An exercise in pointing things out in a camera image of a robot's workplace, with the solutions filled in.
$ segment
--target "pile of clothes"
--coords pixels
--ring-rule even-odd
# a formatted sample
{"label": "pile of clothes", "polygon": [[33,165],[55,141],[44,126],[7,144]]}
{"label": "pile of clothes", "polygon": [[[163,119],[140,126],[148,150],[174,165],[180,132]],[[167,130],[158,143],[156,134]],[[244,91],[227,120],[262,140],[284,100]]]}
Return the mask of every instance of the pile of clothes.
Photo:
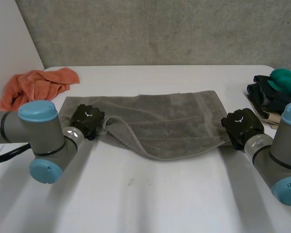
{"label": "pile of clothes", "polygon": [[281,114],[291,103],[291,71],[276,69],[270,76],[257,75],[248,85],[248,99],[258,117],[277,129]]}

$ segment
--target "orange towel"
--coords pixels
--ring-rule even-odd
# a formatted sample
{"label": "orange towel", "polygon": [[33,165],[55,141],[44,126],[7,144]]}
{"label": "orange towel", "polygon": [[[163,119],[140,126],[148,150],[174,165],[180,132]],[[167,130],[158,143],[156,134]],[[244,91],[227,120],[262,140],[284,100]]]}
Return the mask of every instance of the orange towel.
{"label": "orange towel", "polygon": [[75,83],[80,83],[78,75],[66,67],[57,71],[32,70],[16,74],[5,87],[0,110],[14,111],[30,101],[52,100]]}

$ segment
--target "green cloth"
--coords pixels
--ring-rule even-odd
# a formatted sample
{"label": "green cloth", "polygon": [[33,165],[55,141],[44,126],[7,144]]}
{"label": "green cloth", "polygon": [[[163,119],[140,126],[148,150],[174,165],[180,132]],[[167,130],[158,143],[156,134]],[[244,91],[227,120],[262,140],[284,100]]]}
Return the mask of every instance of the green cloth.
{"label": "green cloth", "polygon": [[288,69],[275,69],[271,75],[269,85],[276,91],[281,91],[291,96],[291,71]]}

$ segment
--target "white wall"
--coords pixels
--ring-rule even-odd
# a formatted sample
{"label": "white wall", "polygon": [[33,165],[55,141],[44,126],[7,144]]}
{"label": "white wall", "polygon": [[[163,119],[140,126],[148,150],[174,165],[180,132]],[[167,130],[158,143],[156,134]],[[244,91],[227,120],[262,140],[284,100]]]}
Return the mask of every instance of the white wall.
{"label": "white wall", "polygon": [[17,73],[44,69],[14,0],[0,0],[0,98]]}

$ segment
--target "folded cloth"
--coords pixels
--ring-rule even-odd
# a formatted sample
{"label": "folded cloth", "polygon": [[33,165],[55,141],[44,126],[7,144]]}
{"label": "folded cloth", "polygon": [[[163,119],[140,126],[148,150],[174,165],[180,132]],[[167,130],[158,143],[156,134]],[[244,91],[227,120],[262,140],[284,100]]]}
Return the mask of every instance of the folded cloth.
{"label": "folded cloth", "polygon": [[275,69],[271,75],[272,80],[268,83],[277,91],[291,95],[291,71],[288,69]]}
{"label": "folded cloth", "polygon": [[52,100],[75,83],[80,83],[78,75],[66,67],[57,71],[32,70],[14,75],[5,87],[0,110],[14,111],[30,101]]}
{"label": "folded cloth", "polygon": [[270,77],[257,75],[254,84],[248,85],[250,100],[269,112],[282,114],[287,104],[291,103],[291,96],[274,90],[268,83]]}
{"label": "folded cloth", "polygon": [[255,102],[253,102],[249,96],[247,97],[258,118],[261,121],[269,123],[272,129],[277,129],[281,120],[280,114],[264,110],[263,108],[259,107]]}
{"label": "folded cloth", "polygon": [[221,119],[225,109],[214,91],[136,97],[67,97],[62,126],[80,104],[105,112],[98,139],[142,156],[169,160],[198,155],[230,143]]}

